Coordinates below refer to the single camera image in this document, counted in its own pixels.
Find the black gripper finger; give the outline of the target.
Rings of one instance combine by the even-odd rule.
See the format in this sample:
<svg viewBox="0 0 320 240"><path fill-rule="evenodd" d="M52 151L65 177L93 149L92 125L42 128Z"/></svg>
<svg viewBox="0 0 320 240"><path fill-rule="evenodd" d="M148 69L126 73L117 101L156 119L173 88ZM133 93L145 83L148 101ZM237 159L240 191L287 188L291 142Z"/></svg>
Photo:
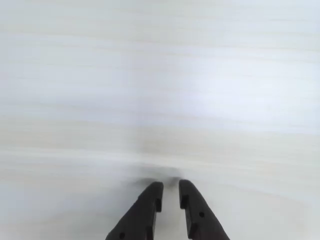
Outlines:
<svg viewBox="0 0 320 240"><path fill-rule="evenodd" d="M179 205L185 211L187 237L190 240L229 240L206 200L187 179L178 183Z"/></svg>
<svg viewBox="0 0 320 240"><path fill-rule="evenodd" d="M157 213L162 211L164 184L154 181L138 196L106 236L107 240L153 240Z"/></svg>

